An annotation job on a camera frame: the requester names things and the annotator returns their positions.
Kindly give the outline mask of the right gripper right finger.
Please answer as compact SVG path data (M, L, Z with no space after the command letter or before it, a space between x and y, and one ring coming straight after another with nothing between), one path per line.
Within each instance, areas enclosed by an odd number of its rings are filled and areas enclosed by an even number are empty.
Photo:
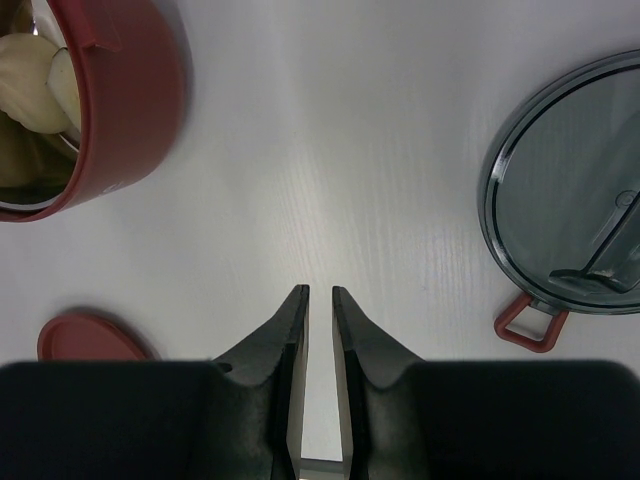
M346 479L423 479L425 444L409 368L421 359L332 289L333 349Z

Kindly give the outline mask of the toy white mushroom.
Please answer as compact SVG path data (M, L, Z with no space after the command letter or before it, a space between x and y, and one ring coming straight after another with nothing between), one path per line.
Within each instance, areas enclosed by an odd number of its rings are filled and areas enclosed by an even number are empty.
M71 122L47 86L56 46L29 33L1 38L1 110L26 129L58 134Z

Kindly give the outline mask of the grey transparent lid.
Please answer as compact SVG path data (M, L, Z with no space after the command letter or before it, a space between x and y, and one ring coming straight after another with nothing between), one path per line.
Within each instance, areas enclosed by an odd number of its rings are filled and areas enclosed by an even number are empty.
M639 54L578 67L524 100L484 160L478 216L519 288L496 335L550 351L571 313L639 310Z

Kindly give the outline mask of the red steel lunch box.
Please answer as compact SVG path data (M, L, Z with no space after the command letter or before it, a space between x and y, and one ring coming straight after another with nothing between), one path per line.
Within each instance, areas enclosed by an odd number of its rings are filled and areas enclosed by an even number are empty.
M152 2L49 5L78 82L79 155L69 182L52 202L34 211L4 207L4 222L40 220L143 179L169 152L184 117L180 51Z

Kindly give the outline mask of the red round lid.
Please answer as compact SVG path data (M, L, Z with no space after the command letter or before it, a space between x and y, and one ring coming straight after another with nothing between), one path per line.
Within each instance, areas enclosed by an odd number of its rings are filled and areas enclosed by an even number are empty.
M57 315L40 330L40 361L145 361L156 353L126 324L94 313Z

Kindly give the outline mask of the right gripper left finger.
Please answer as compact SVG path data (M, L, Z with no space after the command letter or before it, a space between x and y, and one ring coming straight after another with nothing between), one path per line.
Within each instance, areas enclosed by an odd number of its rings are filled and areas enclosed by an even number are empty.
M308 361L310 288L214 360L211 470L215 479L297 479Z

